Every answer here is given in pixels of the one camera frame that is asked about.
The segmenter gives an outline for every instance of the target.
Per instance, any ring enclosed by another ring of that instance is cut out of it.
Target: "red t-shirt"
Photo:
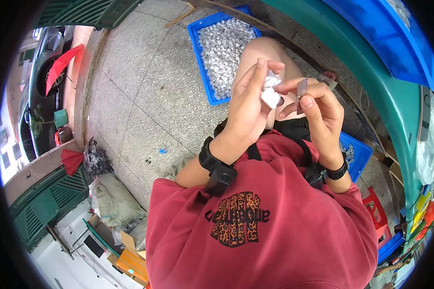
[[[203,186],[154,182],[146,234],[151,287],[364,288],[378,239],[357,186],[342,194],[312,188],[302,176],[301,147],[275,130],[257,147],[262,161],[241,156],[236,181],[207,203]]]

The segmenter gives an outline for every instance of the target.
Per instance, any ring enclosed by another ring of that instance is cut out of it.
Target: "blue plastic crate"
[[[323,0],[370,43],[391,75],[434,90],[434,54],[417,22],[410,29],[386,0]]]
[[[349,149],[349,144],[352,144],[353,162],[350,164],[349,175],[352,181],[356,183],[366,163],[368,163],[373,149],[343,132],[339,136],[339,142],[346,150]]]
[[[251,9],[249,8],[248,5],[238,6],[235,7],[235,9],[252,16]],[[205,18],[202,18],[200,20],[197,20],[191,23],[190,25],[188,25],[188,33],[190,34],[191,44],[193,45],[193,51],[194,54],[196,55],[197,65],[199,66],[199,72],[201,72],[201,77],[204,83],[204,89],[206,90],[207,100],[209,101],[210,105],[219,105],[228,102],[230,101],[230,98],[221,99],[221,100],[215,98],[214,90],[212,89],[212,86],[210,85],[209,77],[207,76],[207,70],[204,69],[204,62],[203,59],[201,58],[201,52],[203,51],[203,48],[199,45],[197,32],[204,27],[211,26],[219,21],[228,20],[231,18],[232,18],[231,16],[226,15],[224,12],[219,12],[207,16]],[[255,27],[252,28],[254,29],[256,37],[262,36],[259,29]]]

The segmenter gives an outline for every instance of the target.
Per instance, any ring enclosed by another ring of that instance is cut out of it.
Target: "knee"
[[[283,45],[273,38],[258,37],[249,41],[244,50],[251,50],[256,52],[273,51],[283,49]]]

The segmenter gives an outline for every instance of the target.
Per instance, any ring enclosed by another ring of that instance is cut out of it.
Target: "car wheel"
[[[50,75],[50,70],[47,71],[47,74],[45,75],[45,84],[47,83],[48,77]],[[56,80],[54,81],[54,83],[52,84],[51,88],[58,88],[61,86],[61,84],[63,84],[63,80],[64,80],[64,71],[62,71],[60,73],[60,75],[58,75],[58,77],[56,78]]]
[[[54,63],[54,60],[49,61],[45,65],[44,69],[42,69],[42,73],[40,74],[41,75],[40,76],[40,81],[39,81],[40,85],[38,85],[37,88],[38,88],[38,90],[39,90],[39,92],[40,92],[40,94],[42,96],[46,96],[45,92],[46,92],[46,89],[47,89],[47,80],[48,80],[48,76],[50,75],[50,69],[53,66],[53,63]],[[48,92],[47,96],[52,96],[54,94],[52,92],[55,92],[64,83],[64,77],[65,77],[64,74],[65,74],[65,71],[66,71],[66,69],[64,69],[60,73],[60,75],[58,75],[58,77],[56,78],[55,82],[52,84],[51,89]]]

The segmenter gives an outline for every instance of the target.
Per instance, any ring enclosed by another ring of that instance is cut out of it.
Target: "concrete floor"
[[[300,24],[258,0],[220,2],[231,7],[249,4],[256,18],[292,36],[298,45],[335,70],[340,81],[359,100],[361,86],[353,73]],[[146,209],[153,181],[167,175],[171,165],[198,153],[204,139],[212,135],[228,110],[228,103],[208,104],[186,29],[189,23],[214,11],[199,9],[170,28],[164,28],[188,9],[179,0],[145,0],[111,31],[95,71],[87,139],[94,136],[107,150],[117,176]],[[305,76],[317,75],[300,57],[288,53]],[[359,133],[361,123],[357,116],[338,98],[345,107],[342,130],[363,141],[365,136]],[[378,132],[386,136],[387,131],[372,103],[366,113]],[[168,152],[160,154],[162,148]],[[394,226],[396,214],[391,194],[376,159],[370,159],[357,184],[363,197],[368,195],[368,187],[374,188],[390,226]]]

